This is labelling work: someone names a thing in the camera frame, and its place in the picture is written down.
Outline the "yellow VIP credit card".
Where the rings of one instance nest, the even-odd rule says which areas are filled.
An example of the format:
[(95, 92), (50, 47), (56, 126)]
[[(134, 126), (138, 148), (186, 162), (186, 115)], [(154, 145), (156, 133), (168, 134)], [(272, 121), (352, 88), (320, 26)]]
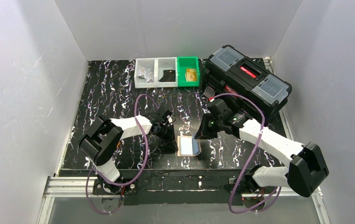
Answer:
[(186, 68), (185, 79), (187, 82), (197, 81), (197, 70), (193, 68)]

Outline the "white silver credit card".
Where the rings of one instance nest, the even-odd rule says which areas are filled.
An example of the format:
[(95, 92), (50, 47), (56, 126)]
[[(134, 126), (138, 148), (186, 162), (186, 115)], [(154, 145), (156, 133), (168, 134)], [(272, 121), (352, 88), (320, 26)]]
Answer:
[(153, 83), (154, 82), (154, 70), (153, 69), (147, 69), (145, 77), (146, 77), (146, 82), (147, 83)]

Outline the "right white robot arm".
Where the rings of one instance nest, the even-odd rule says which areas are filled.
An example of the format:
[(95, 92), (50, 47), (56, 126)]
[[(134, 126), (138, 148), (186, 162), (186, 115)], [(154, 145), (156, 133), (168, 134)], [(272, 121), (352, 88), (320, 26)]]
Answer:
[(236, 193), (239, 187), (251, 192), (264, 187), (286, 187), (300, 196), (309, 197), (329, 175), (317, 144), (304, 145), (283, 137), (263, 127), (243, 110), (234, 113), (220, 98), (212, 98), (208, 110), (202, 117), (196, 140), (215, 139), (219, 132), (225, 132), (254, 144), (255, 148), (270, 153), (283, 164), (281, 167), (257, 165), (249, 171), (244, 168), (244, 173), (233, 181), (232, 193)]

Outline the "beige leather card holder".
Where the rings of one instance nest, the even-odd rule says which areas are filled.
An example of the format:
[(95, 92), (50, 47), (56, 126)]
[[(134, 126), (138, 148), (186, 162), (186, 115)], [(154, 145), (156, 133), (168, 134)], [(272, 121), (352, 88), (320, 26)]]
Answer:
[(178, 136), (177, 146), (179, 157), (198, 156), (202, 151), (199, 140), (194, 139), (193, 136)]

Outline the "dark brown credit card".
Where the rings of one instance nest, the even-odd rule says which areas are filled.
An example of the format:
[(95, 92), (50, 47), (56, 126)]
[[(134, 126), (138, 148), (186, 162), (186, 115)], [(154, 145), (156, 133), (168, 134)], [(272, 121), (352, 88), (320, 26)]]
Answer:
[(175, 70), (163, 70), (163, 75), (159, 79), (160, 82), (175, 82), (176, 72)]

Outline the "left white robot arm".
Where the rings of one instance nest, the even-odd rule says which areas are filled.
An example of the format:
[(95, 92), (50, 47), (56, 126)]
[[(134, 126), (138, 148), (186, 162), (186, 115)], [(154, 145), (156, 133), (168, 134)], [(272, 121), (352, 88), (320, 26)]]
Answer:
[(112, 159), (121, 140), (141, 135), (148, 146), (148, 135), (155, 135), (161, 140), (161, 148), (177, 151), (177, 141), (172, 120), (173, 113), (159, 108), (144, 116), (137, 115), (125, 119), (107, 119), (102, 116), (84, 133), (79, 148), (93, 162), (97, 175), (106, 183), (114, 186), (127, 186), (135, 182), (139, 174), (126, 183), (117, 182), (120, 172)]

